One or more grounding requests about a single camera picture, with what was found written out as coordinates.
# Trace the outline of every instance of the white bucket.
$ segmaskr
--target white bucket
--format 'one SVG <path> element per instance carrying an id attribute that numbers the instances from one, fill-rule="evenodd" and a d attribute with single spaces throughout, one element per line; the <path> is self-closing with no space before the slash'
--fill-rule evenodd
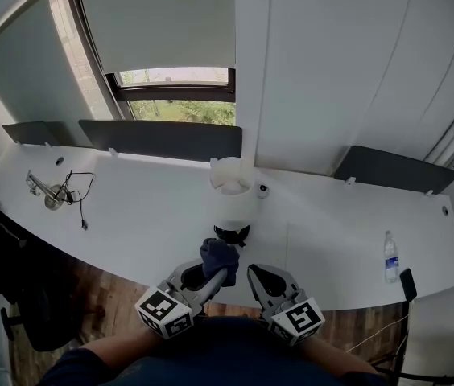
<path id="1" fill-rule="evenodd" d="M 258 214 L 255 170 L 240 158 L 211 159 L 209 215 L 224 230 L 240 230 Z"/>

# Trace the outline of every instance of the gray window shade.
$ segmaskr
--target gray window shade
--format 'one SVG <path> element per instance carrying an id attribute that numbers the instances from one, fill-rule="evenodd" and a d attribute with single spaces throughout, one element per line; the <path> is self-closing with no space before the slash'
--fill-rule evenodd
<path id="1" fill-rule="evenodd" d="M 92 119 L 64 54 L 48 0 L 32 0 L 0 30 L 0 98 L 17 122 L 62 121 L 90 146 L 78 121 Z"/>
<path id="2" fill-rule="evenodd" d="M 234 0 L 82 0 L 107 73 L 234 67 Z"/>

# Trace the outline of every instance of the bottle label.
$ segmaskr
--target bottle label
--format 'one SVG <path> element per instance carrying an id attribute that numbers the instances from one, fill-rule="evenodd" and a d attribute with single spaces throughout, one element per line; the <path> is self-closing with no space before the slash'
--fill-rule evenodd
<path id="1" fill-rule="evenodd" d="M 398 257 L 391 257 L 390 259 L 386 259 L 386 268 L 393 269 L 398 267 Z"/>

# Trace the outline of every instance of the blue shirt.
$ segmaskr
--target blue shirt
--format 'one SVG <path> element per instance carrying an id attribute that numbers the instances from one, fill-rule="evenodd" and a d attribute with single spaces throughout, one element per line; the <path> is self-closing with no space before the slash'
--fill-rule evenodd
<path id="1" fill-rule="evenodd" d="M 348 373 L 336 378 L 300 357 L 293 347 L 248 318 L 208 318 L 151 356 L 121 373 L 108 368 L 94 353 L 65 353 L 39 386 L 384 386 L 379 375 Z"/>

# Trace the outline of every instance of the black phone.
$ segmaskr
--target black phone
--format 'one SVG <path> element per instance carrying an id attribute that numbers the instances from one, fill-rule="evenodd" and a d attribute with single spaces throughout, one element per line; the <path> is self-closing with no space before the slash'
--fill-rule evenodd
<path id="1" fill-rule="evenodd" d="M 411 303 L 411 301 L 417 297 L 417 289 L 415 287 L 415 281 L 413 280 L 413 274 L 411 274 L 411 269 L 408 268 L 404 270 L 400 274 L 400 277 L 406 300 L 408 303 Z"/>

